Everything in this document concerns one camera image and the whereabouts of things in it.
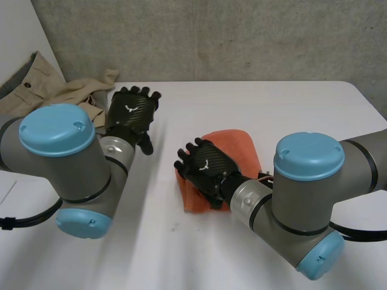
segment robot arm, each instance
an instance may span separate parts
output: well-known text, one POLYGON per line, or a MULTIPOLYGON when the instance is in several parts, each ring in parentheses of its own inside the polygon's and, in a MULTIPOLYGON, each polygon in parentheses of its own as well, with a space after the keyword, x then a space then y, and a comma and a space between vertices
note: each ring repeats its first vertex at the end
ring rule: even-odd
POLYGON ((387 130, 341 142, 316 133, 284 137, 274 157, 273 189, 242 176, 227 155, 212 158, 216 147, 203 141, 187 146, 190 155, 180 150, 179 174, 204 196, 225 200, 233 214, 310 280, 329 271, 344 248, 342 235, 330 227, 333 205, 386 188, 387 130), (217 172, 195 170, 203 160, 217 172), (215 195, 210 180, 220 185, 215 195))
POLYGON ((135 146, 150 155, 147 135, 161 95, 149 88, 116 92, 106 134, 78 106, 40 108, 25 118, 0 115, 0 168, 47 178, 63 201, 58 227, 73 236, 98 239, 114 217, 135 146))

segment black ring band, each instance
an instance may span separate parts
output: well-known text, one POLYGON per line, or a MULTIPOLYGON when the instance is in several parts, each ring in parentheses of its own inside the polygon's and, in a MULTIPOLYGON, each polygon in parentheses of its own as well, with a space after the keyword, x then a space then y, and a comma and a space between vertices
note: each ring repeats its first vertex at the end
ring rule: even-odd
POLYGON ((125 172, 126 176, 128 175, 128 170, 126 169, 126 167, 120 161, 118 161, 117 159, 114 159, 113 157, 106 156, 106 155, 105 155, 105 159, 110 161, 110 162, 113 162, 114 164, 116 164, 118 166, 120 166, 121 169, 125 172))
POLYGON ((273 220, 281 229, 288 231, 289 233, 292 233, 292 234, 297 234, 298 236, 315 236, 317 234, 323 233, 329 227, 329 224, 328 224, 325 227, 321 228, 320 230, 316 230, 316 231, 299 231, 299 230, 295 230, 294 228, 290 228, 287 225, 284 225, 279 220, 277 220, 273 212, 272 212, 272 216, 273 216, 273 220))
POLYGON ((69 204, 83 204, 84 202, 88 202, 88 201, 100 196, 106 189, 108 189, 110 182, 111 182, 111 174, 109 175, 109 179, 106 182, 106 184, 97 193, 95 193, 91 196, 88 196, 87 198, 78 199, 76 201, 72 201, 72 200, 65 199, 65 198, 61 198, 61 199, 69 204))
MULTIPOLYGON (((1 145, 1 140, 4 136, 4 133, 6 132, 6 130, 9 128, 9 126, 11 126, 15 121, 19 120, 19 119, 22 119, 23 117, 16 117, 16 118, 12 118, 11 120, 7 121, 4 123, 4 125, 2 125, 2 127, 0 128, 0 145, 1 145)), ((4 163, 4 160, 1 158, 1 151, 0 151, 0 167, 4 170, 4 171, 9 171, 9 172, 13 172, 12 170, 10 170, 8 168, 8 166, 5 165, 4 163)))
POLYGON ((365 158, 368 161, 369 168, 371 169, 371 184, 369 185, 368 193, 372 192, 375 189, 375 186, 377 184, 377 178, 378 178, 378 173, 377 173, 377 167, 376 163, 374 161, 374 158, 371 156, 371 154, 368 152, 365 147, 363 147, 361 144, 359 144, 356 141, 353 140, 344 140, 343 142, 348 142, 358 148, 365 156, 365 158))
POLYGON ((262 198, 259 203, 255 206, 255 208, 253 209, 253 212, 252 212, 252 215, 250 216, 250 219, 249 219, 249 226, 250 228, 252 229, 252 231, 254 231, 254 220, 255 220, 255 217, 256 217, 256 214, 258 213, 258 211, 261 209, 261 207, 269 200, 271 199, 273 196, 273 194, 269 194, 267 196, 265 196, 264 198, 262 198))

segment white logo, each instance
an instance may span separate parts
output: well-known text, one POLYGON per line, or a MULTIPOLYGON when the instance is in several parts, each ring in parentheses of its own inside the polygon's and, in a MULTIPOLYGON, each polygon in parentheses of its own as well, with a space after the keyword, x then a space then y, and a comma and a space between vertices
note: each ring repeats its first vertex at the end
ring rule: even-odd
POLYGON ((129 108, 128 105, 125 105, 125 108, 129 111, 129 113, 131 113, 131 112, 133 112, 133 111, 138 109, 138 107, 135 107, 134 109, 129 108))
POLYGON ((208 167, 208 159, 206 159, 206 165, 203 168, 199 168, 199 170, 204 170, 204 169, 210 169, 208 167))

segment khaki pants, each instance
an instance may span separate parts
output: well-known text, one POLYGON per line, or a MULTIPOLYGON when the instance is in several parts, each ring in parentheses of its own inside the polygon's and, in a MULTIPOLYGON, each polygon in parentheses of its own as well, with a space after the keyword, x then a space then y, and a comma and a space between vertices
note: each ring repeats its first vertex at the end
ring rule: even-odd
POLYGON ((96 106, 91 93, 114 87, 118 71, 106 69, 102 80, 79 79, 65 83, 55 69, 36 52, 0 88, 0 114, 24 117, 33 110, 58 103, 79 105, 95 127, 105 124, 105 111, 96 106))

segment concrete wall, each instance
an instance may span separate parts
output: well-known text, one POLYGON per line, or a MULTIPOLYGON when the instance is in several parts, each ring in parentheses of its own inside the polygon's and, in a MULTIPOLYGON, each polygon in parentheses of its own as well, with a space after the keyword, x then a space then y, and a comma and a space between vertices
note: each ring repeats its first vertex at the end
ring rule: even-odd
POLYGON ((68 79, 344 80, 387 117, 386 0, 32 0, 68 79))

